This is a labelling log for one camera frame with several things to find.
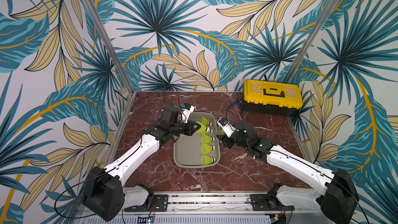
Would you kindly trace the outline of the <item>green shuttlecock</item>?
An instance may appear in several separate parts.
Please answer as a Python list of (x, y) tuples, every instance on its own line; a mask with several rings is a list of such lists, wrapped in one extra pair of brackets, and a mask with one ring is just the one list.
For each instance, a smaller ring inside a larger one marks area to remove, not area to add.
[(201, 142), (202, 144), (208, 144), (210, 142), (214, 141), (214, 137), (208, 136), (207, 134), (202, 134), (201, 135)]
[(201, 145), (201, 152), (203, 155), (208, 154), (209, 152), (215, 150), (215, 146), (214, 145), (208, 145), (208, 144), (202, 144)]
[(210, 128), (210, 127), (206, 127), (206, 129), (205, 129), (205, 132), (204, 132), (205, 134), (209, 134), (209, 133), (213, 133), (213, 129), (212, 128)]
[(215, 163), (216, 159), (214, 157), (210, 157), (207, 155), (201, 156), (201, 166), (210, 166), (211, 164)]
[(201, 123), (205, 126), (212, 126), (212, 122), (205, 117), (202, 117)]
[(205, 129), (206, 129), (207, 126), (203, 125), (202, 123), (200, 123), (198, 121), (196, 122), (196, 124), (199, 125), (199, 129), (196, 131), (196, 133), (204, 134)]

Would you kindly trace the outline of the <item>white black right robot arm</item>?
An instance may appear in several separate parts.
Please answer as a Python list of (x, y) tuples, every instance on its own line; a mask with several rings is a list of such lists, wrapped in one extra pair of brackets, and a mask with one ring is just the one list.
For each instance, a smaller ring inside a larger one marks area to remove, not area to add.
[(220, 118), (217, 125), (224, 131), (218, 138), (225, 147), (242, 147), (254, 159), (288, 172), (314, 190), (305, 193), (299, 189), (280, 186), (276, 190), (276, 198), (282, 205), (321, 211), (336, 224), (349, 224), (352, 221), (360, 198), (348, 172), (317, 166), (266, 138), (258, 137), (253, 126), (245, 120), (232, 125), (226, 118)]

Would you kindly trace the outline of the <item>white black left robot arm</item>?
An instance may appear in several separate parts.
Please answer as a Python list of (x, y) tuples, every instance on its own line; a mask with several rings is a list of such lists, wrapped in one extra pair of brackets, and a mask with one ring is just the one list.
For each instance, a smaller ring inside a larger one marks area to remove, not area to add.
[(189, 120), (194, 110), (195, 107), (188, 103), (181, 107), (167, 106), (157, 123), (146, 129), (132, 148), (105, 168), (91, 169), (85, 181), (82, 204), (107, 222), (124, 208), (144, 205), (149, 191), (138, 186), (130, 193), (124, 192), (126, 181), (148, 157), (172, 138), (192, 136), (198, 132), (200, 124)]

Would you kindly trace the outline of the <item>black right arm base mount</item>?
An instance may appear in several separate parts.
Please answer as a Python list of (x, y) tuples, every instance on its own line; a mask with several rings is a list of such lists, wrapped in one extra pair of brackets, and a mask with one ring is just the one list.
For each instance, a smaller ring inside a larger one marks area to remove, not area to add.
[(281, 186), (283, 185), (275, 184), (266, 194), (251, 194), (249, 203), (252, 205), (253, 211), (280, 211), (282, 213), (293, 211), (294, 206), (283, 205), (276, 197)]

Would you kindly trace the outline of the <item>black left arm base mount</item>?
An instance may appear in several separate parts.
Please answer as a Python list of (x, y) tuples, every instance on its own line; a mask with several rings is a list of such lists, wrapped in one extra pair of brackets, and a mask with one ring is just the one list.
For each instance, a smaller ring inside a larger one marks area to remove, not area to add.
[(169, 196), (157, 194), (144, 185), (138, 185), (128, 190), (124, 189), (125, 200), (123, 210), (125, 212), (166, 212)]

